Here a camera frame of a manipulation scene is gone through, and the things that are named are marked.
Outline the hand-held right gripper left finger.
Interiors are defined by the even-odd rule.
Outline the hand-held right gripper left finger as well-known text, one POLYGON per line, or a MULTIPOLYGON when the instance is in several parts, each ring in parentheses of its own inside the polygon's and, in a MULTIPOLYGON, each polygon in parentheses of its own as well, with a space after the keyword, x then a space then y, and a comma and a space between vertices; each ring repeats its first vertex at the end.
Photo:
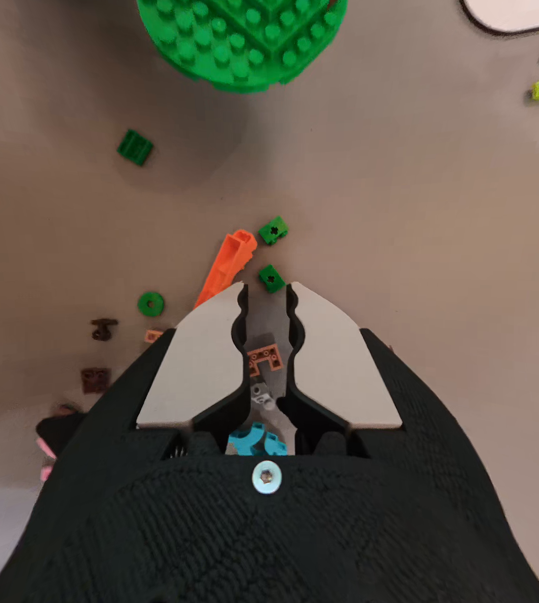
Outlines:
POLYGON ((239 280, 179 321, 137 416, 138 428, 233 431, 248 417, 246 312, 248 285, 239 280))

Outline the orange lego bracket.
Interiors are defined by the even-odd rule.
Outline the orange lego bracket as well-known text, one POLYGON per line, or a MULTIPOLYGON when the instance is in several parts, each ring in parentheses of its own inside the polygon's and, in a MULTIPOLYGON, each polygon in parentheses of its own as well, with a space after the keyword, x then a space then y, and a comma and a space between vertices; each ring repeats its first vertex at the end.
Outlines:
POLYGON ((248 356, 248 372, 251 377, 256 377, 260 374, 259 365, 262 362, 268 362, 268 366, 271 371, 277 371, 283 368, 283 362, 280 357, 280 351, 277 344, 268 344, 254 350, 250 350, 246 353, 248 356))

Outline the black and pink lego piece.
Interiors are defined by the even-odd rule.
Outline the black and pink lego piece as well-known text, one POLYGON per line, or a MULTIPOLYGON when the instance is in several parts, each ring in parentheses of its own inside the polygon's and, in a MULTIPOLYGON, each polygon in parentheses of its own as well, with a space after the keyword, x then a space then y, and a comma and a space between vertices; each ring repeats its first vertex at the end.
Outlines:
POLYGON ((34 426, 36 444, 46 455, 40 468, 40 480, 45 482, 55 459, 76 432, 87 411, 70 402, 60 402, 49 416, 40 419, 34 426))

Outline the grey lego piece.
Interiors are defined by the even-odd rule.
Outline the grey lego piece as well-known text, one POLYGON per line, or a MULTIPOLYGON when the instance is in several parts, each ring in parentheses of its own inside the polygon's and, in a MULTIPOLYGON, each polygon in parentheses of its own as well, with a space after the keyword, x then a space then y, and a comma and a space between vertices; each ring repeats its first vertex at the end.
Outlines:
POLYGON ((269 390, 266 381, 253 381, 250 384, 250 399, 251 402, 257 404, 263 410, 274 410, 275 408, 275 398, 269 390))

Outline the brown lego plate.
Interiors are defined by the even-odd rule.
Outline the brown lego plate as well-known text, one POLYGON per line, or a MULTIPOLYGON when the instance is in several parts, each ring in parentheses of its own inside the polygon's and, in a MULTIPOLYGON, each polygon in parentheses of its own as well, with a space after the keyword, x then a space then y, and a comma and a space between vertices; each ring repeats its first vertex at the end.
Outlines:
POLYGON ((103 393, 111 383, 111 368, 90 366, 79 371, 84 395, 103 393))

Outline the green lego brick with hole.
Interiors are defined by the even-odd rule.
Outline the green lego brick with hole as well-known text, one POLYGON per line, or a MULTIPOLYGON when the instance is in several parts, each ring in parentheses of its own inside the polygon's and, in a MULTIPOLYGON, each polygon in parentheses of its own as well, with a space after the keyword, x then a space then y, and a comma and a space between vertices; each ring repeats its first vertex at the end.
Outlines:
POLYGON ((266 264, 259 270, 259 279, 263 282, 268 292, 277 292, 286 282, 272 264, 266 264))
POLYGON ((278 214, 272 217, 269 222, 262 225, 257 232, 266 244, 277 243, 278 238, 287 234, 289 228, 284 219, 278 214))

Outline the blue lego piece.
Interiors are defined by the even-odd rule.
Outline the blue lego piece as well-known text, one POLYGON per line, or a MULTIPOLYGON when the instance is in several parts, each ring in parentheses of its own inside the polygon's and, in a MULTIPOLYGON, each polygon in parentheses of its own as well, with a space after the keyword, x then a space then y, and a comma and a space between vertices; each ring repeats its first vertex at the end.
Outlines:
POLYGON ((234 447, 237 455, 287 455, 286 443, 259 420, 231 431, 227 443, 234 447))

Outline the orange brick separator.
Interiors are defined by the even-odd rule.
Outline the orange brick separator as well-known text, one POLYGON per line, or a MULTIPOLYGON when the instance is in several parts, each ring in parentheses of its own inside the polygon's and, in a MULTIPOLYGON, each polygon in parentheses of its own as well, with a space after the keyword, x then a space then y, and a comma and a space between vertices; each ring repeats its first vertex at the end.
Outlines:
POLYGON ((257 240, 246 229, 225 234, 194 308, 231 285, 234 274, 251 259, 257 240))

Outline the green lego model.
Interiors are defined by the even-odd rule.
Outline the green lego model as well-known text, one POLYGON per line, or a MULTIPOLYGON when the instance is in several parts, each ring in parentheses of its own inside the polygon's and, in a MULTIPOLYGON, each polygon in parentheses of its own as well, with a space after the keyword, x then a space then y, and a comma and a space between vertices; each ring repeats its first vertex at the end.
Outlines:
POLYGON ((138 0, 164 59, 231 92, 287 83, 334 40, 346 0, 138 0))

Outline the white mat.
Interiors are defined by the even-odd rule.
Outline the white mat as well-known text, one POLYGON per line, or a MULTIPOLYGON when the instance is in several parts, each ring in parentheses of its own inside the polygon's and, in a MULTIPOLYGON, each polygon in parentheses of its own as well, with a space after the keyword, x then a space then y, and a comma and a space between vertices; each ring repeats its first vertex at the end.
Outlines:
POLYGON ((539 31, 539 0, 462 0, 460 5, 474 23, 495 34, 539 31))

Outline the green round lego piece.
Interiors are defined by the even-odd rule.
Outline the green round lego piece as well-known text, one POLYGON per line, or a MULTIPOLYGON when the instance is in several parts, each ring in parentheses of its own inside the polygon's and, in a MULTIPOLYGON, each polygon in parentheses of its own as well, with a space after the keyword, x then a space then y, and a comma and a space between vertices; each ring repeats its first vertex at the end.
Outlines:
POLYGON ((144 291, 138 300, 137 308, 146 317, 158 317, 164 311, 165 300, 158 291, 144 291))

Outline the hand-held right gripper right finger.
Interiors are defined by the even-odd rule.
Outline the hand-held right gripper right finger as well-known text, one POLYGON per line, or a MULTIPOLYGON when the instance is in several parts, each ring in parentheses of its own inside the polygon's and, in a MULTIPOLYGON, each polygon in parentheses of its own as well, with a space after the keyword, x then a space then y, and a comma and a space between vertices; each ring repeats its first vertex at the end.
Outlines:
POLYGON ((402 417, 361 327, 295 280, 287 285, 290 356, 280 408, 301 431, 397 429, 402 417))

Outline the green lego plate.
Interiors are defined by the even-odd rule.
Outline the green lego plate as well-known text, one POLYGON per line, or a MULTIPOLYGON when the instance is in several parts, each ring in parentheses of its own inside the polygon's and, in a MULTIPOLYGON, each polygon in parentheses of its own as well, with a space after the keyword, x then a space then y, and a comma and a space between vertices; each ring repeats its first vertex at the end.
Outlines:
POLYGON ((137 166, 143 166, 153 150, 153 142, 135 129, 126 129, 116 151, 137 166))

